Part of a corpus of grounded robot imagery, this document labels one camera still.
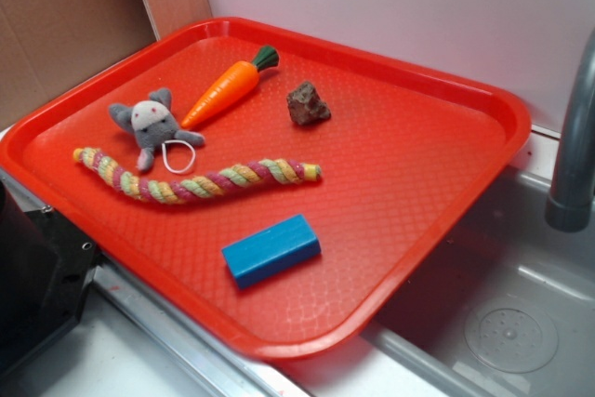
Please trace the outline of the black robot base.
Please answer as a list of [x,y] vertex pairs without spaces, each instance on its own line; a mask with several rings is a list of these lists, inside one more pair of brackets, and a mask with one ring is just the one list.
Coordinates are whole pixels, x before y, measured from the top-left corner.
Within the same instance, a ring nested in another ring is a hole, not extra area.
[[80,322],[98,257],[57,210],[23,211],[1,187],[1,376]]

